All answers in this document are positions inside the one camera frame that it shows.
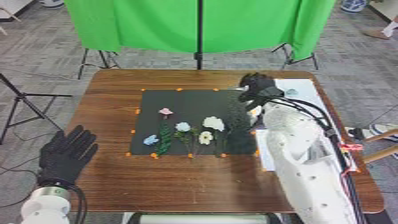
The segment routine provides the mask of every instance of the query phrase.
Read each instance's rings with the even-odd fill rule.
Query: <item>artificial flower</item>
[[[144,144],[146,144],[146,145],[153,145],[157,142],[158,142],[157,135],[151,135],[151,136],[144,139]]]
[[[214,135],[210,131],[205,131],[199,135],[199,143],[203,145],[210,145],[210,141],[214,140]]]
[[[203,126],[206,128],[214,128],[215,130],[219,130],[221,132],[224,131],[224,122],[222,119],[214,117],[206,117],[205,121],[203,121]]]
[[[190,124],[187,122],[178,123],[176,129],[182,132],[189,132],[190,131]]]
[[[171,115],[171,114],[174,114],[174,112],[171,111],[169,108],[164,108],[158,112],[160,112],[160,114],[164,114],[166,116]]]

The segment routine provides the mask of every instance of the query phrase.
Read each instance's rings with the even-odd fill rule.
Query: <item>light stand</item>
[[[94,64],[86,63],[86,61],[87,61],[87,54],[89,54],[89,48],[84,49],[84,58],[82,58],[82,64],[80,64],[80,68],[78,68],[78,79],[82,79],[82,75],[84,75],[84,67],[86,67],[86,66],[94,66],[94,67],[98,67],[100,69],[110,69],[110,68],[114,68],[114,67],[121,68],[121,66],[119,66],[119,64],[118,64],[118,62],[116,62],[116,59],[114,59],[114,57],[110,56],[110,53],[112,53],[114,55],[118,55],[118,53],[116,53],[116,52],[107,52],[107,51],[105,51],[105,53],[107,53],[107,56],[109,56],[110,61],[114,62],[114,65],[112,65],[112,66],[110,66],[110,63],[109,63],[109,61],[107,61],[107,59],[105,59],[103,51],[98,51],[98,54],[100,54],[100,57],[102,57],[102,61],[103,61],[103,66],[98,66],[98,65],[94,65]]]
[[[283,52],[285,52],[286,61],[285,61],[283,69],[281,69],[281,70],[285,70],[286,65],[293,65],[293,64],[297,64],[299,62],[306,61],[308,59],[313,59],[315,69],[320,70],[318,61],[317,61],[317,57],[315,57],[315,53],[311,53],[311,56],[309,56],[308,58],[304,58],[302,60],[295,61],[293,58],[292,58],[292,56],[293,56],[293,51],[292,51],[292,53],[288,54],[286,44],[288,44],[288,43],[281,44],[279,47],[272,50],[272,53],[276,53],[279,49],[283,49]]]
[[[16,94],[15,105],[13,105],[13,109],[11,109],[11,113],[9,113],[9,118],[7,118],[7,122],[6,122],[6,126],[4,126],[2,137],[0,137],[0,145],[2,145],[4,144],[4,138],[6,138],[6,134],[7,134],[9,128],[15,127],[15,126],[18,126],[18,125],[22,125],[22,124],[25,124],[27,122],[31,122],[31,121],[34,121],[38,119],[45,119],[52,123],[52,125],[57,127],[57,129],[62,130],[61,127],[59,127],[59,125],[55,124],[52,118],[46,116],[46,112],[48,112],[50,106],[54,104],[55,98],[57,97],[73,97],[73,96],[71,95],[55,95],[55,94],[23,93],[16,89],[16,86],[9,82],[9,79],[6,78],[6,76],[4,76],[2,73],[0,73],[0,80],[2,80],[6,86],[9,87],[9,89],[13,90],[15,94]],[[48,103],[46,108],[45,108],[43,111],[39,110],[39,108],[36,107],[34,103],[27,99],[27,96],[48,96],[48,97],[52,97],[52,101],[50,101],[50,103]],[[13,117],[15,117],[15,112],[16,112],[16,106],[18,106],[18,103],[20,102],[23,102],[27,104],[27,106],[32,109],[32,111],[34,111],[34,113],[36,113],[38,116],[11,124]]]
[[[205,10],[205,0],[198,0],[198,52],[194,54],[194,59],[198,62],[196,69],[203,70],[203,10]]]

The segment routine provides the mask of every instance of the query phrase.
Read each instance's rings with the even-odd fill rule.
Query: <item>wall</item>
[[[382,3],[370,3],[379,12],[388,16],[388,18],[393,20],[398,16],[398,0],[384,0]]]
[[[16,13],[32,0],[0,0],[0,7],[4,7],[11,13]],[[0,19],[9,19],[9,14],[0,10]]]

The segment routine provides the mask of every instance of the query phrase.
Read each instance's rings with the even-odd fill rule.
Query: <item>black mat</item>
[[[221,152],[228,154],[253,154],[256,152],[256,140],[251,135],[251,122],[245,113],[245,104],[238,102],[238,95],[242,91],[237,90],[153,90],[146,91],[142,95],[141,115],[135,124],[135,135],[132,141],[132,154],[148,155],[155,152],[155,146],[144,145],[144,139],[153,134],[158,135],[162,115],[158,111],[169,108],[174,114],[167,119],[167,125],[176,131],[176,124],[189,122],[199,131],[205,131],[203,120],[215,116],[222,119],[226,130],[222,132],[219,142],[226,145],[215,144],[205,146],[198,143],[198,154],[214,155]],[[167,151],[169,155],[187,154],[187,148],[180,140],[173,138],[173,145]]]

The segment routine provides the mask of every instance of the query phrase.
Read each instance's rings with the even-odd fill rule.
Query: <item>white flower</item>
[[[203,145],[210,145],[210,141],[214,140],[214,135],[210,131],[205,131],[199,135],[199,143]]]
[[[203,121],[203,126],[206,128],[214,128],[215,130],[219,130],[221,132],[224,131],[224,123],[222,123],[222,119],[214,117],[206,117],[205,121]]]
[[[189,123],[187,122],[178,123],[176,129],[182,132],[189,132],[190,131],[190,125],[189,125]]]

